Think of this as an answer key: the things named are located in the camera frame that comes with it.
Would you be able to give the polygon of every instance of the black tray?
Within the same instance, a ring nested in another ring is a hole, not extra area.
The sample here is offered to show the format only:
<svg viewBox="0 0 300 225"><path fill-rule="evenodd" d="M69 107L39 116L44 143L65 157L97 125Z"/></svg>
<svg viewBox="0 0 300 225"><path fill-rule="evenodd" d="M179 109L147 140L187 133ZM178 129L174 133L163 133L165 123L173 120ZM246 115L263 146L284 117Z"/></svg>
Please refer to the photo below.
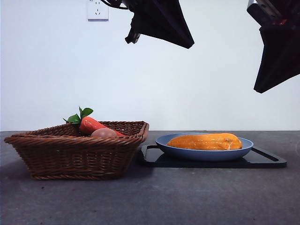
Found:
<svg viewBox="0 0 300 225"><path fill-rule="evenodd" d="M234 161L189 161L168 156L156 145L144 145L137 161L146 166L172 168L283 168L286 160L265 150L253 147L244 157Z"/></svg>

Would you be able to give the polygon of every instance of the electrical outlet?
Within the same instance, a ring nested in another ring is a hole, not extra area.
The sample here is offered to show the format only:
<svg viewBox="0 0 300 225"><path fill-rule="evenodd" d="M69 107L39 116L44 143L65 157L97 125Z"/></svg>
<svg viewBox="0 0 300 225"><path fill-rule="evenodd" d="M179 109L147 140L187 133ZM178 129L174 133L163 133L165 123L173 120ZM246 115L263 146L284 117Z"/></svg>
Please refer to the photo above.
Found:
<svg viewBox="0 0 300 225"><path fill-rule="evenodd" d="M87 0L89 21L108 21L108 6L102 1Z"/></svg>

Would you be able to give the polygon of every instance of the table surface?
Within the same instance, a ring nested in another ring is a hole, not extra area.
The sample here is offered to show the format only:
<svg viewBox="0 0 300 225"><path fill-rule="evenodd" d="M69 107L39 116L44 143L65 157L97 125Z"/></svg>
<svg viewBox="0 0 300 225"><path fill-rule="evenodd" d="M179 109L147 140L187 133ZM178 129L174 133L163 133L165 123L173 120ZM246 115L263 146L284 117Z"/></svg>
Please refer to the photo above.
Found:
<svg viewBox="0 0 300 225"><path fill-rule="evenodd" d="M182 132L150 131L142 145ZM134 158L118 180L32 180L3 142L16 132L1 132L1 224L300 225L300 131L228 132L286 159L287 167L153 168Z"/></svg>

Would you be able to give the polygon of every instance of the robotic arm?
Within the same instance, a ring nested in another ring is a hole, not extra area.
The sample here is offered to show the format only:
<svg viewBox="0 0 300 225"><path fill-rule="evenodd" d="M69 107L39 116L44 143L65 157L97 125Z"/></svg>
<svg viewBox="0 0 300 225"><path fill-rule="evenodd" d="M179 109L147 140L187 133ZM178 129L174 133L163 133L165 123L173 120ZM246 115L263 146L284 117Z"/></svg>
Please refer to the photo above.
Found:
<svg viewBox="0 0 300 225"><path fill-rule="evenodd" d="M300 74L300 0L250 0L247 11L261 25L264 49L254 89L263 93Z"/></svg>
<svg viewBox="0 0 300 225"><path fill-rule="evenodd" d="M179 0L101 1L134 13L127 43L144 34L185 48L194 44ZM263 93L300 74L300 0L249 0L247 11L261 25L264 49L254 89Z"/></svg>
<svg viewBox="0 0 300 225"><path fill-rule="evenodd" d="M105 4L134 13L131 29L125 38L136 43L141 34L190 48L194 44L179 0L102 0Z"/></svg>

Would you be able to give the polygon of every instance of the basket rim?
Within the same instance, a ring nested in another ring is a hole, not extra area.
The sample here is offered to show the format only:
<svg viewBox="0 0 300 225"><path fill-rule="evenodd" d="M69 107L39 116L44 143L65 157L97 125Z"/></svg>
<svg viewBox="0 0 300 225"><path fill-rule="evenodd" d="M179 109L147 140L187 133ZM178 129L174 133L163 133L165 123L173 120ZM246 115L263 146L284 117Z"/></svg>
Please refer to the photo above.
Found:
<svg viewBox="0 0 300 225"><path fill-rule="evenodd" d="M48 129L53 128L60 128L64 126L72 126L71 123L66 123L62 125L57 125L54 127L47 127L44 129L38 129L34 131L28 131L19 134L13 134L10 137L6 137L4 142L12 143L13 140L41 140L41 141L56 141L60 142L68 142L68 144L80 144L80 143L89 143L89 144L124 144L124 142L131 142L137 141L137 139L142 139L144 141L147 138L147 133L149 129L149 124L145 121L100 121L101 123L127 123L127 124L134 124L134 123L143 123L143 126L140 128L140 131L135 135L125 135L125 136L117 136L117 137L108 137L108 138L101 138L101 137L90 137L90 136L69 136L69 135L33 135L33 132L39 131L46 131Z"/></svg>

